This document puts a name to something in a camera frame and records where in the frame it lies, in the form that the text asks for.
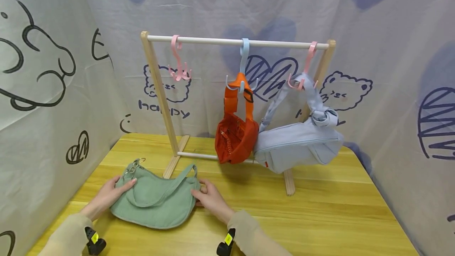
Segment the pink hook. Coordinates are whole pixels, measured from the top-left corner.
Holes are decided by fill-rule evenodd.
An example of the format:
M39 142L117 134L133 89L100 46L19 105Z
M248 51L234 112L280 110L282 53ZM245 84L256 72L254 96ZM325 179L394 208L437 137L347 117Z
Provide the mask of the pink hook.
M316 52L317 44L318 44L317 41L312 41L312 43L310 44L310 47L308 49L308 55L306 55L306 59L305 59L305 67L303 68L303 72L305 74L307 74L308 70L310 69L311 59L314 57L314 53ZM299 85L293 86L293 85L291 85L291 74L289 74L288 85L290 88L297 88L298 91L305 90L305 88L303 88L304 81L305 81L305 79L302 79L302 80L300 80ZM318 82L319 82L319 80L316 80L316 82L314 83L315 89L316 89L316 86L318 85Z
M316 45L317 41L312 41L310 44L310 47L308 49L308 55L306 55L305 59L305 67L303 68L304 73L308 73L308 70L310 69L310 64L311 64L311 59L314 56L314 53L316 52Z
M172 39L171 39L171 49L172 49L174 58L177 59L177 71L173 71L171 69L171 65L168 65L169 73L171 74L171 77L173 77L173 79L175 81L180 81L180 79L188 80L188 79L191 79L191 70L189 70L189 72L187 72L188 66L186 65L186 62L185 62L185 70L182 69L182 60L180 59L180 56L177 53L178 49L182 49L182 43L177 42L177 38L179 38L179 35L173 35Z

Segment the mint green shoulder bag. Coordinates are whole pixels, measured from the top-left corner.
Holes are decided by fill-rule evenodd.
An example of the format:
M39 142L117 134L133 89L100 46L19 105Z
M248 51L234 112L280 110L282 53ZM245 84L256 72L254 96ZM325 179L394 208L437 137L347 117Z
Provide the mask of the mint green shoulder bag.
M129 164L117 181L116 187L119 187L137 178L136 184L111 206L112 214L119 219L156 229L181 225L196 202L191 189L201 188L196 166L189 165L175 179L164 179L139 163L140 160L136 159ZM186 177L191 169L194 169L194 177Z

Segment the yellow table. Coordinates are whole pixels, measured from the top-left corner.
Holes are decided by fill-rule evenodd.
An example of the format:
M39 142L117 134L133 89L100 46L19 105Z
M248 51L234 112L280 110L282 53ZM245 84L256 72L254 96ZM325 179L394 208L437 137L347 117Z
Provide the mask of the yellow table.
M215 154L213 139L191 137L186 152ZM102 160L68 205L36 242L37 255L51 233L92 199L102 184L136 158L162 175L171 160L167 136L126 134ZM356 156L342 148L328 166L293 169L296 193L287 197L282 175L258 164L219 165L210 160L180 158L173 177L195 162L198 176L209 178L234 209L245 209L264 231L293 255L417 255L395 217ZM214 256L226 235L215 217L195 208L183 225L153 230L105 213L95 229L108 246L101 255ZM234 246L233 256L243 255Z

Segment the wooden rack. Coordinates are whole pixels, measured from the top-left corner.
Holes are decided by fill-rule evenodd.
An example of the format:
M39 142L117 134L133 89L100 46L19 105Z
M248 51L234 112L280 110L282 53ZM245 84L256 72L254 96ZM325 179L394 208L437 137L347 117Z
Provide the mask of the wooden rack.
M167 135L171 143L171 148L173 151L173 157L168 164L167 168L164 171L163 177L168 179L171 177L174 169L179 162L181 156L187 157L196 157L210 160L218 160L216 155L209 154L197 154L192 152L185 152L185 146L188 142L190 136L183 136L180 139L180 142L177 142L177 137L174 130L174 125L171 120L171 114L169 111L169 105L166 100L166 95L164 92L162 77L158 67L158 61L156 59L155 49L153 48L154 41L161 42L171 42L171 36L152 36L149 35L149 32L143 31L141 33L141 41L144 46L144 52L147 58L147 63L149 64L150 76L155 83L156 95L158 97L158 103L162 109L162 115L164 118L164 124L166 126ZM178 41L180 43L200 43L200 44L218 44L218 45L237 45L242 46L242 40L231 40L223 38L193 38L193 37L179 37ZM300 43L296 41L256 41L250 40L250 46L252 47L287 47L291 49L309 49L311 43ZM324 81L325 73L329 67L330 61L332 59L333 52L335 51L335 40L328 40L327 43L318 43L315 49L323 50L324 53L318 64L318 68L314 75L314 81ZM303 106L302 108L302 118L301 121L305 121L310 116L310 110L308 105ZM254 163L254 160L246 160L245 162ZM294 179L292 176L291 169L286 170L284 173L284 182L286 185L286 193L288 196L292 196L295 193Z

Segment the sleeve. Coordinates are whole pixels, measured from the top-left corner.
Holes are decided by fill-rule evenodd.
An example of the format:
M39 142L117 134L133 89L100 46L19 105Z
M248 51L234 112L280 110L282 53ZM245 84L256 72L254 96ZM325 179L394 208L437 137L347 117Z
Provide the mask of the sleeve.
M291 256L278 243L270 239L257 220L246 211L238 211L227 224L235 229L234 241L246 256Z
M38 256L80 256L88 243L86 226L93 224L83 214L69 215L52 233Z

